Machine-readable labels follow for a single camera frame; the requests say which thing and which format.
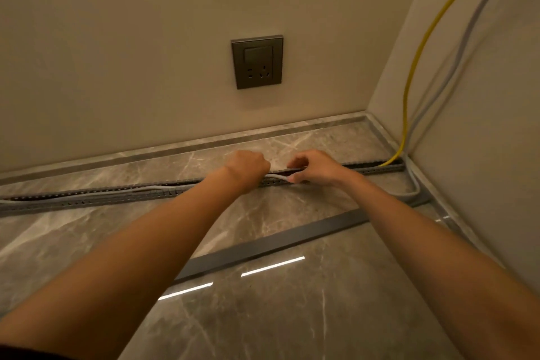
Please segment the person's right hand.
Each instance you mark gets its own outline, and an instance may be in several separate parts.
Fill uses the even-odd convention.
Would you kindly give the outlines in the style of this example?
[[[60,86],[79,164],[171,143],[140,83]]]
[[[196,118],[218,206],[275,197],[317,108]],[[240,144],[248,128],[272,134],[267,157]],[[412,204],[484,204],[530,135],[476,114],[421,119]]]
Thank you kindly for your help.
[[[308,171],[311,178],[309,183],[321,186],[339,187],[355,174],[354,171],[337,163],[326,152],[315,149],[296,153],[287,164],[287,168]]]

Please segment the person's left hand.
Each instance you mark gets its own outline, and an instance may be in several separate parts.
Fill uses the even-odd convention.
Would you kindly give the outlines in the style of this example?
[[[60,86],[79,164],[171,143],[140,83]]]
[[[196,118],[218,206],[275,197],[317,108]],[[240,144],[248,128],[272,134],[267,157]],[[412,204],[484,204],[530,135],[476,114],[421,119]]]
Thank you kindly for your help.
[[[259,184],[253,182],[253,152],[238,150],[230,154],[222,170],[226,181],[230,182],[238,195],[244,195],[257,188]]]

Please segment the person's left forearm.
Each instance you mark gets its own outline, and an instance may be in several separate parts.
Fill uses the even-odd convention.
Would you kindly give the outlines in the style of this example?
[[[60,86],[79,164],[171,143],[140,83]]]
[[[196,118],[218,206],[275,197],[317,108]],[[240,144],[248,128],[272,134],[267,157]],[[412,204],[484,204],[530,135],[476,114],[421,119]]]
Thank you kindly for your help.
[[[0,321],[0,345],[115,360],[217,218],[257,181],[229,167],[111,235]]]

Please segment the person's right forearm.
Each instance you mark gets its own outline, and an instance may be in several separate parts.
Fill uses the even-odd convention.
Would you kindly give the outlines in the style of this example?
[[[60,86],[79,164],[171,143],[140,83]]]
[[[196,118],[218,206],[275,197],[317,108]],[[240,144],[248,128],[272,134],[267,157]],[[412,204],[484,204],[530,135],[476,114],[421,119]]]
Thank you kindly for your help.
[[[468,360],[540,360],[540,298],[450,230],[357,172],[336,186],[377,234]]]

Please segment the long marble skirting board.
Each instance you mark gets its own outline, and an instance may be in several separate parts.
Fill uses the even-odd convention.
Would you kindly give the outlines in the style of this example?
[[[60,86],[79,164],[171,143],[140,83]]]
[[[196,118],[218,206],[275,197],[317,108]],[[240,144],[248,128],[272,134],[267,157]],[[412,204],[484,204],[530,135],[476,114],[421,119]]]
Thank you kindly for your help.
[[[44,166],[34,166],[13,172],[0,172],[0,186],[34,179],[43,179],[73,172],[123,165],[131,162],[183,154],[186,152],[204,150],[224,145],[233,145],[290,133],[311,131],[314,129],[327,128],[335,125],[344,125],[357,122],[363,118],[366,118],[367,115],[369,115],[368,111],[357,111],[325,118],[315,118],[283,125],[274,125],[271,127],[222,134],[209,138],[192,139],[168,145],[158,145],[143,149],[116,152],[103,156],[76,159],[73,161],[53,163]]]

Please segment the short marble skirting board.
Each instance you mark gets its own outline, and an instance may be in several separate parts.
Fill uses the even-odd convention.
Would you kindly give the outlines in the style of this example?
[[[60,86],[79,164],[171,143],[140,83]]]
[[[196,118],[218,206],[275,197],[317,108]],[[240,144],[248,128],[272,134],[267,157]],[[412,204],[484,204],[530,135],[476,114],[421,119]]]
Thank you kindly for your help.
[[[372,133],[382,143],[382,145],[385,146],[385,148],[397,148],[397,145],[392,137],[375,118],[375,116],[368,111],[362,112],[362,115],[366,118]],[[407,179],[411,182],[413,187],[410,192],[389,193],[403,202],[408,202],[410,205],[412,205],[413,200],[418,200],[420,195],[428,197],[429,202],[436,210],[438,215],[437,222],[440,225],[448,228],[452,233],[468,243],[474,249],[488,256],[500,267],[505,268],[505,265],[495,256],[494,253],[490,251],[483,241],[480,240],[473,229],[461,218],[450,203],[422,173],[420,168],[417,167],[414,162],[406,156],[404,158],[403,165],[403,172],[407,175]]]

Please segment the person's dark garment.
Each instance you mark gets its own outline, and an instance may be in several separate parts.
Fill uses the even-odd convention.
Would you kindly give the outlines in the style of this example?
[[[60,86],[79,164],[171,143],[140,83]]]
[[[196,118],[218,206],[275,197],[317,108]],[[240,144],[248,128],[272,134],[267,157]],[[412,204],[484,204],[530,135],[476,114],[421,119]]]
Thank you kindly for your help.
[[[74,360],[50,352],[0,344],[0,360]]]

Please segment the grey duct cover strip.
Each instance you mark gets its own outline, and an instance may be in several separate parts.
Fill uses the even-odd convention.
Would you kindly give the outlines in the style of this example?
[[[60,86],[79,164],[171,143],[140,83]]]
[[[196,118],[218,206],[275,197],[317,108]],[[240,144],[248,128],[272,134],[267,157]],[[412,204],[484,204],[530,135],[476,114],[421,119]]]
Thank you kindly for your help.
[[[264,236],[253,241],[227,247],[214,253],[198,256],[186,263],[171,285],[174,286],[247,261],[252,261],[281,250],[363,225],[367,222],[370,222],[368,214],[361,209],[355,209]]]

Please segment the dark grey wall socket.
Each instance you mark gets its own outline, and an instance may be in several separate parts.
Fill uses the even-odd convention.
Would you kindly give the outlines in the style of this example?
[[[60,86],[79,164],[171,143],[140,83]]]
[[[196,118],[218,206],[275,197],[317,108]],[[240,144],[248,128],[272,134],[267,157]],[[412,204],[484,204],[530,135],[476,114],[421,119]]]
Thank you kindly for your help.
[[[238,90],[281,84],[283,35],[231,40]]]

